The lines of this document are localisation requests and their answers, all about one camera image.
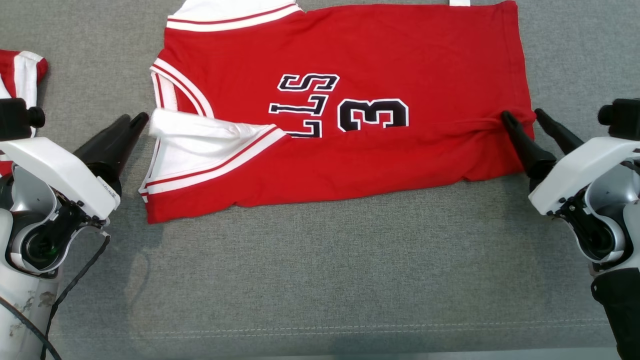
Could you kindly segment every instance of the white fabric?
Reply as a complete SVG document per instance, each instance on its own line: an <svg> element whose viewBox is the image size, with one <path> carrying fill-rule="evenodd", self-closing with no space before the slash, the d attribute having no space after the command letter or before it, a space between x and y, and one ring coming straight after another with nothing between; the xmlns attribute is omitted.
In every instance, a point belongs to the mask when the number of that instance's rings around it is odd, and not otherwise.
<svg viewBox="0 0 640 360"><path fill-rule="evenodd" d="M160 75L156 74L155 72L151 72L151 82L153 82L154 84L154 95L156 97L156 108L162 108L162 100L160 99Z"/></svg>
<svg viewBox="0 0 640 360"><path fill-rule="evenodd" d="M169 16L169 19L192 21L237 19L295 3L293 0L186 0L182 8L173 16Z"/></svg>
<svg viewBox="0 0 640 360"><path fill-rule="evenodd" d="M13 59L13 71L16 97L21 97L27 107L36 106L38 96L38 61L42 56L23 51Z"/></svg>
<svg viewBox="0 0 640 360"><path fill-rule="evenodd" d="M217 24L206 24L206 23L193 24L189 22L172 21L172 18L169 18L169 21L167 21L166 23L166 27L170 29L201 31L201 32L225 31L225 30L232 30L232 29L248 28L249 26L264 24L266 22L281 19L294 12L301 12L301 11L302 9L300 9L298 5L292 5L287 8L282 8L281 10L278 10L275 12L266 12L264 15L256 15L254 17L249 17L247 19L239 19L237 21L221 22Z"/></svg>
<svg viewBox="0 0 640 360"><path fill-rule="evenodd" d="M449 0L451 6L471 6L471 0Z"/></svg>
<svg viewBox="0 0 640 360"><path fill-rule="evenodd" d="M164 109L177 111L178 100L175 97L175 86L171 81L162 76L158 76L158 79L158 85L160 86L160 90L163 96Z"/></svg>
<svg viewBox="0 0 640 360"><path fill-rule="evenodd" d="M164 60L156 59L153 66L151 66L151 71L161 75L161 77L164 77L168 81L171 81L173 85L182 90L187 98L189 98L193 103L198 115L204 115L210 118L214 117L213 109L204 94L191 82L191 80L189 80L185 75L182 75L182 73L175 67L172 67Z"/></svg>
<svg viewBox="0 0 640 360"><path fill-rule="evenodd" d="M159 145L145 184L212 171L147 189L143 184L141 193L184 188L226 174L286 136L274 125L238 124L163 109L152 114L149 134L158 137Z"/></svg>

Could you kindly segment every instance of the red stripe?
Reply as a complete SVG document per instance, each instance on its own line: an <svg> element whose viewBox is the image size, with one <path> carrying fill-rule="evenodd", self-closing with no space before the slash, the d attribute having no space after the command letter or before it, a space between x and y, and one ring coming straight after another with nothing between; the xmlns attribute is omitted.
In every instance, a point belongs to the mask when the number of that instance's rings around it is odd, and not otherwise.
<svg viewBox="0 0 640 360"><path fill-rule="evenodd" d="M152 68L156 68L158 70L163 71L165 74L167 74L167 76L169 76L170 78L172 78L175 82L179 83L180 85L182 85L182 87L184 87L187 92L189 92L189 94L191 95L191 97L193 98L193 100L195 100L196 104L199 108L200 111L202 111L202 116L207 116L206 112L204 111L204 107L202 106L202 104L200 104L200 101L198 100L198 97L196 97L196 95L191 91L191 89L189 89L188 86L186 86L183 82L181 82L180 80L178 80L175 76L172 76L171 72L168 72L167 70L164 70L163 68L161 68L160 66L154 64L152 66Z"/></svg>
<svg viewBox="0 0 640 360"><path fill-rule="evenodd" d="M287 6L283 6L279 9L275 9L275 10L271 10L268 12L264 12L264 13L257 13L255 15L249 15L249 16L245 16L245 17L238 17L235 19L228 19L228 20L219 20L219 21L193 21L193 20L183 20L183 19L169 19L168 21L170 22L187 22L188 24L200 24L200 25L214 25L214 24L224 24L227 22L236 22L236 21L242 21L242 20L247 20L247 19L252 19L254 17L259 17L259 16L263 16L263 15L268 15L270 13L275 13L275 12L279 12L280 10L284 10L286 8L290 8L292 6L296 6L295 4L289 4Z"/></svg>
<svg viewBox="0 0 640 360"><path fill-rule="evenodd" d="M247 150L251 149L255 144L259 143L265 136L267 136L268 134L271 134L273 131L275 131L275 129L277 129L276 127L270 129L269 131L267 131L266 133L264 133L262 136L260 136L258 139L256 139L255 141L253 141L249 146L245 147L244 149L242 149L240 152L238 152L237 154L233 155L229 160L225 161L224 163L222 163L221 165L218 165L217 167L214 168L210 168L208 170L202 170L199 172L194 172L193 174L186 174L186 175L181 175L181 176L177 176L177 177L171 177L169 179L163 179L163 180L157 180L157 181L151 181L150 183L147 183L147 188L149 188L149 186L153 186L153 185L157 185L157 184L162 184L162 183L168 183L170 181L175 181L175 180L181 180L181 179L186 179L187 177L192 177L192 176L197 176L197 175L201 175L201 174L206 174L208 172L212 172L215 171L221 167L224 167L225 165L229 164L231 161L233 161L234 159L236 159L238 156L244 154Z"/></svg>
<svg viewBox="0 0 640 360"><path fill-rule="evenodd" d="M160 75L154 73L156 76L156 90L158 91L158 97L160 98L160 108L164 109L164 100L162 98L162 86L160 85Z"/></svg>

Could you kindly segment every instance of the red fabric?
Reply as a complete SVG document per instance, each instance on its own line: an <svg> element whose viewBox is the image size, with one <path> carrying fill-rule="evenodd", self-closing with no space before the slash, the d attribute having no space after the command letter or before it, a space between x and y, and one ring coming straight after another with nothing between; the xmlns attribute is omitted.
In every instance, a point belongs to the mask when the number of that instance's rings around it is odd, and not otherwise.
<svg viewBox="0 0 640 360"><path fill-rule="evenodd" d="M14 60L16 56L20 56L20 51L2 50L0 49L0 77L2 77L2 85L9 92L11 97L18 97L15 87L15 67ZM49 63L46 59L41 59L36 64L36 83L40 83L42 78L47 74ZM0 161L0 176L11 172L12 161Z"/></svg>
<svg viewBox="0 0 640 360"><path fill-rule="evenodd" d="M284 138L224 176L150 194L151 223L231 205L348 199L519 172L499 117L504 110L533 137L513 1L336 6L222 32L168 28L159 58L196 85L217 119L284 131L308 131L303 120L321 120L323 133ZM340 79L331 92L278 89L285 74L311 73ZM312 106L315 94L328 95L320 117L269 113L273 103ZM360 130L344 132L338 112L345 99L400 99L408 125L360 121ZM179 95L179 110L195 112L185 100ZM380 123L388 116L380 115Z"/></svg>
<svg viewBox="0 0 640 360"><path fill-rule="evenodd" d="M20 54L20 51L0 49L0 76L4 88L12 97L15 97L15 81L13 77L13 59Z"/></svg>

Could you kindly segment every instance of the white trim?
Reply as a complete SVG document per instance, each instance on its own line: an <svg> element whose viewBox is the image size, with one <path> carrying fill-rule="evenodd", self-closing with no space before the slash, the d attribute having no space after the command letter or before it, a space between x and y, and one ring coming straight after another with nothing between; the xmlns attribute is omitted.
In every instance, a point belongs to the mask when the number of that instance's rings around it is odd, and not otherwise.
<svg viewBox="0 0 640 360"><path fill-rule="evenodd" d="M151 156L151 163L149 164L149 169L147 170L147 174L145 179L142 180L142 184L138 189L138 193L142 194L143 192L147 192L147 183L151 177L151 173L153 172L154 165L156 164L156 158L158 156L158 150L160 149L160 139L156 139L156 144L154 145L154 154ZM147 197L143 196L142 199L147 202Z"/></svg>
<svg viewBox="0 0 640 360"><path fill-rule="evenodd" d="M210 163L204 166L200 166L200 167L194 167L194 168L190 168L187 170L183 170L183 171L177 171L177 172L172 172L170 174L165 174L165 175L160 175L160 176L156 176L153 177L152 179L150 179L149 181L147 181L147 183L153 183L156 181L163 181L163 180L167 180L167 179L172 179L174 177L180 177L180 176L188 176L191 174L195 174L197 172L203 172L203 171L207 171L213 168L216 168L218 166L220 166L221 164L224 164L225 162L229 161L229 159L233 158L234 156L238 155L238 153L244 151L245 149L252 147L256 144L256 140L259 139L261 136L264 136L264 134L268 133L269 130L273 129L275 127L275 125L270 125L269 127L261 130L259 133L254 134L253 136L251 136L250 138L247 138L245 142L243 142L240 146L238 146L236 149L233 150L233 152L229 155L227 155L226 157L224 157L221 160L216 161L215 163ZM160 139L162 139L163 143L168 143L168 144L172 144L172 136L162 136L159 133L156 133L156 131L154 131L153 128L149 129L149 132L151 135L156 135L158 136Z"/></svg>
<svg viewBox="0 0 640 360"><path fill-rule="evenodd" d="M198 102L200 103L200 105L202 105L202 110L204 112L204 115L206 117L210 117L210 118L214 117L213 109L211 108L211 105L209 104L209 101L207 100L207 98L200 91L200 89L198 89L198 87L195 86L195 84L192 83L185 75L182 75L182 73L179 72L175 67L172 67L168 62L166 62L166 61L164 61L162 59L156 59L154 61L154 65L155 66L153 66L151 68L152 71L156 71L156 72L164 75L167 79L172 81L172 83L175 86L177 86L178 88L183 90L185 95L187 95L187 97L190 97L189 96L189 92L185 91L185 89L180 85L180 82L183 83L184 86L186 86L189 89L189 91L191 93L193 93L193 95L196 97L196 99L198 99ZM164 69L169 74L163 72L158 67L160 67L161 69ZM193 101L194 106L196 106L196 108L198 108L197 102L195 102L194 100L192 100L192 101Z"/></svg>
<svg viewBox="0 0 640 360"><path fill-rule="evenodd" d="M169 18L230 21L260 15L295 3L295 0L185 0L180 9Z"/></svg>
<svg viewBox="0 0 640 360"><path fill-rule="evenodd" d="M162 102L160 101L160 90L158 88L158 75L155 71L151 71L151 82L154 84L154 97L156 98L156 108L162 108Z"/></svg>
<svg viewBox="0 0 640 360"><path fill-rule="evenodd" d="M173 79L169 74L167 74L166 72L156 68L156 67L151 67L151 71L158 73L159 75L162 75L162 77L169 79L169 81L171 81L173 83L173 85L175 85L178 89L182 90L182 93L184 95L186 95L187 98L189 98L189 100L191 101L191 103L193 104L193 107L195 108L196 112L198 113L198 115L200 116L204 116L204 113L202 111L202 108L200 107L200 105L198 104L198 102L196 101L196 99L194 99L194 97L191 95L190 92L187 91L187 89L182 86L182 84L180 84L179 82L177 82L175 79Z"/></svg>
<svg viewBox="0 0 640 360"><path fill-rule="evenodd" d="M160 79L160 90L162 90L162 100L164 108L167 110L178 111L178 99L175 97L175 86L164 76L158 75Z"/></svg>
<svg viewBox="0 0 640 360"><path fill-rule="evenodd" d="M27 108L36 106L38 97L38 61L42 57L23 51L13 58L13 82L15 83L15 96L24 99Z"/></svg>
<svg viewBox="0 0 640 360"><path fill-rule="evenodd" d="M257 134L257 137L260 137L263 134L264 134L264 132L261 132L261 133ZM147 188L148 193L149 194L155 194L155 193L169 192L169 191L172 191L172 190L178 190L178 189L181 189L181 188L186 188L186 187L191 186L191 185L195 185L195 184L203 183L204 181L215 179L216 177L219 177L219 176L222 176L224 174L227 174L227 173L233 171L234 169L240 167L242 164L244 164L247 161L249 161L250 159L256 157L262 151L264 151L269 146L273 145L275 142L277 142L279 139L281 139L281 138L283 138L285 136L287 136L287 134L284 131L282 131L281 129L275 129L270 134L268 134L263 139L261 139L259 142L253 143L248 148L248 150L244 151L240 156L236 157L235 159L233 159L231 162L229 162L225 166L223 166L223 167L221 167L221 168L219 168L217 170L213 170L213 171L210 171L210 172L205 172L203 174L199 174L199 175L195 175L195 176L191 176L191 177L185 177L184 179L178 179L178 180L174 180L174 181L168 181L166 183L160 183L160 184L156 184L156 185L151 185L151 186L149 186ZM228 158L233 158L233 156L236 156L238 152L240 152L240 151L235 152L234 155L229 156Z"/></svg>
<svg viewBox="0 0 640 360"><path fill-rule="evenodd" d="M40 60L44 59L42 56L36 53L32 53L31 51L21 51L19 55L24 56L25 58L33 60L37 63L39 63Z"/></svg>
<svg viewBox="0 0 640 360"><path fill-rule="evenodd" d="M189 20L189 19L181 19L175 16L169 16L169 19L166 23L166 27L170 29L177 30L186 30L186 31L198 31L198 32L208 32L208 31L225 31L225 30L233 30L240 28L248 28L250 26L255 26L259 24L264 24L267 22L275 21L278 19L282 19L283 17L290 15L295 12L301 12L302 9L293 4L293 6L289 6L277 12L267 13L265 15L258 15L255 17L251 17L249 19L243 19L238 21L230 21L230 22L221 22L218 24L193 24L192 22L178 22L172 20Z"/></svg>

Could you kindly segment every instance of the red and white cloth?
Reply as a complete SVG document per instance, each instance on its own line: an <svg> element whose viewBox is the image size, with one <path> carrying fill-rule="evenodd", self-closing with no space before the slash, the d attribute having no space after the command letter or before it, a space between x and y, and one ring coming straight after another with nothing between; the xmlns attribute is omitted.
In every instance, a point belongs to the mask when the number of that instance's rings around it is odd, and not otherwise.
<svg viewBox="0 0 640 360"><path fill-rule="evenodd" d="M36 106L37 85L48 68L47 60L40 55L29 51L0 49L0 99L21 97L28 108ZM10 171L11 161L0 161L0 176Z"/></svg>
<svg viewBox="0 0 640 360"><path fill-rule="evenodd" d="M524 60L514 1L186 0L151 67L148 221L522 171L500 114L533 136Z"/></svg>

